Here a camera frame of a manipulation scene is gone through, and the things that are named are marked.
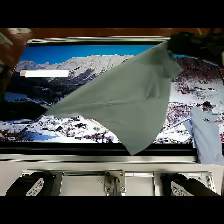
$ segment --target wooden surface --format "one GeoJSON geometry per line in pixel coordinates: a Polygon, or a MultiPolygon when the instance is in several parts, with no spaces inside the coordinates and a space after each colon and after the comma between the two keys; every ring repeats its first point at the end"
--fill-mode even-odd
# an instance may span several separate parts
{"type": "Polygon", "coordinates": [[[12,34],[8,28],[0,28],[13,45],[0,44],[0,60],[15,67],[29,39],[85,36],[171,36],[179,32],[207,33],[208,28],[30,28],[30,33],[12,34]]]}

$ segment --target sky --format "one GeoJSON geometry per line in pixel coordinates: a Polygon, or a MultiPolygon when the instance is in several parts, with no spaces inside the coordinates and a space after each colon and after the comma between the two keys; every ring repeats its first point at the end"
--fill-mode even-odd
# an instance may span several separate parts
{"type": "Polygon", "coordinates": [[[72,57],[90,55],[137,55],[153,45],[67,45],[26,47],[20,61],[31,60],[36,64],[61,63],[72,57]]]}

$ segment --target mountain image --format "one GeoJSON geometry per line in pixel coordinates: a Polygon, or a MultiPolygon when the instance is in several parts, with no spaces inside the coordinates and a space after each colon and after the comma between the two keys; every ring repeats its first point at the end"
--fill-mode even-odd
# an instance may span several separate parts
{"type": "MultiPolygon", "coordinates": [[[[5,99],[33,101],[52,106],[69,93],[111,68],[124,63],[133,55],[93,55],[70,58],[58,64],[36,64],[20,61],[9,83],[5,99]],[[66,78],[25,78],[21,70],[69,70],[66,78]]],[[[219,69],[195,58],[175,58],[183,72],[172,80],[170,103],[164,127],[154,143],[191,143],[192,138],[183,125],[191,108],[209,101],[219,114],[220,137],[224,138],[224,86],[219,69]]],[[[95,142],[116,143],[116,135],[93,120],[81,116],[57,119],[43,116],[38,121],[0,122],[0,141],[95,142]]]]}

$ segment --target television screen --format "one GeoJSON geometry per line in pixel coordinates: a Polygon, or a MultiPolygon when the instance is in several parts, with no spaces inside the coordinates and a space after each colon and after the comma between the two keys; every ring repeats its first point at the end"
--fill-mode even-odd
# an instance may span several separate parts
{"type": "MultiPolygon", "coordinates": [[[[153,45],[27,46],[5,92],[8,102],[35,102],[50,107],[105,71],[150,49],[153,45]],[[24,77],[23,70],[69,70],[68,77],[24,77]]],[[[175,55],[183,72],[172,80],[163,129],[155,144],[187,144],[192,138],[183,125],[191,108],[204,102],[219,114],[224,141],[224,81],[218,67],[196,58],[175,55]]],[[[119,143],[117,136],[94,120],[82,116],[41,116],[0,121],[0,141],[119,143]]]]}

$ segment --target gray cloth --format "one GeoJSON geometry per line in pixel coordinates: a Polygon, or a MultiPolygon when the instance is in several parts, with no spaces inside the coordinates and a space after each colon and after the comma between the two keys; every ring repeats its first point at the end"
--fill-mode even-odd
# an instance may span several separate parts
{"type": "Polygon", "coordinates": [[[194,107],[191,110],[191,120],[184,123],[193,137],[193,145],[198,150],[198,158],[202,164],[224,165],[222,142],[216,120],[217,115],[194,107]]]}
{"type": "Polygon", "coordinates": [[[94,119],[116,134],[134,155],[149,146],[161,131],[171,80],[181,71],[164,42],[80,87],[47,114],[94,119]]]}

